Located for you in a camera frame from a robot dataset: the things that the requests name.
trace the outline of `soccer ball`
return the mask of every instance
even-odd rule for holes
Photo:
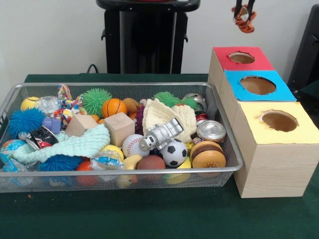
[[[187,157],[186,145],[175,139],[160,151],[160,156],[163,158],[165,165],[168,167],[178,167],[183,164]]]

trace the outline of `white wall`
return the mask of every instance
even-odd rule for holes
[[[312,5],[317,0],[256,0],[256,31],[232,20],[235,0],[202,0],[188,14],[183,73],[207,73],[212,46],[260,46],[288,80]],[[0,102],[27,74],[77,74],[95,63],[106,71],[104,11],[95,0],[0,0]]]

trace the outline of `red paper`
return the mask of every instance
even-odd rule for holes
[[[274,67],[269,62],[268,58],[262,52],[259,47],[214,47],[214,51],[220,62],[222,69],[225,71],[273,71]],[[233,62],[229,55],[243,52],[252,55],[255,58],[255,62],[250,64],[241,64]]]

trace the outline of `light green cloth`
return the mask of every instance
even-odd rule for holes
[[[20,163],[32,163],[36,161],[45,162],[48,158],[63,154],[67,156],[94,157],[101,149],[110,144],[109,130],[99,124],[95,128],[87,130],[81,137],[67,137],[67,135],[57,135],[59,143],[52,147],[47,147],[39,151],[26,144],[18,148],[13,157]]]

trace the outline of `stacked boxes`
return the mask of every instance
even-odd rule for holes
[[[257,47],[214,48],[216,86],[241,150],[242,198],[300,197],[319,162],[319,130]]]

